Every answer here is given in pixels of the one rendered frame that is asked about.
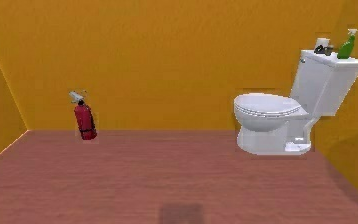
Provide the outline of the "small dark grey object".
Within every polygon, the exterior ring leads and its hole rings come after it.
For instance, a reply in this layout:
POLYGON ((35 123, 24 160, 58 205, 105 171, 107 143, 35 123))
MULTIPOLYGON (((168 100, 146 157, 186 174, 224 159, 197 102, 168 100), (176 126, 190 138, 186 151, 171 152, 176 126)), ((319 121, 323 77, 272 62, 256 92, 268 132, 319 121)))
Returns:
POLYGON ((330 56, 333 52, 334 46, 333 45, 328 45, 328 46, 323 46, 323 45, 318 45, 315 49, 314 49, 314 53, 315 54, 324 54, 326 56, 330 56))

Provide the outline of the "red fire extinguisher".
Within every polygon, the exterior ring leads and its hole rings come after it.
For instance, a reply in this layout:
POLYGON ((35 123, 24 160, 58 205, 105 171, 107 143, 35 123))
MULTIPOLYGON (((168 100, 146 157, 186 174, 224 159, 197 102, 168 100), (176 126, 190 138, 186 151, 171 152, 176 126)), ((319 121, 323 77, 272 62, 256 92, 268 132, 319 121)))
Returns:
POLYGON ((78 130, 83 140, 93 140, 97 137, 96 126, 91 108, 85 103, 84 97, 76 91, 70 91, 72 102, 76 103, 74 114, 78 130))

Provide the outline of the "green spray bottle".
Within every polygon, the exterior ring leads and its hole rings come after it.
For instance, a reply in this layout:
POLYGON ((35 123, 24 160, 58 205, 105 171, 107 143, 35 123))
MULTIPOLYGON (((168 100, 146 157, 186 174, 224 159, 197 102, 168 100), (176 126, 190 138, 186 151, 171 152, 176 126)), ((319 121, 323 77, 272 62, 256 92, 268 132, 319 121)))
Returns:
POLYGON ((338 59, 348 59, 352 53, 352 50, 354 48, 356 33, 358 32, 357 29, 352 28, 348 30, 348 40, 343 43, 343 45, 339 48, 337 53, 338 59))

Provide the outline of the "white toilet paper roll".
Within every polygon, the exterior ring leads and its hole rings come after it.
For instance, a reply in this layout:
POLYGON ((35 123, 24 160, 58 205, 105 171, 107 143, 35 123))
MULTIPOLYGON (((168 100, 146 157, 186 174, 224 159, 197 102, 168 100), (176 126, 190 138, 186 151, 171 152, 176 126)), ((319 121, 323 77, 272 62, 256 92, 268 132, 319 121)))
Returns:
POLYGON ((316 40, 315 49, 320 51, 329 46, 330 40, 328 38, 318 38, 316 40))

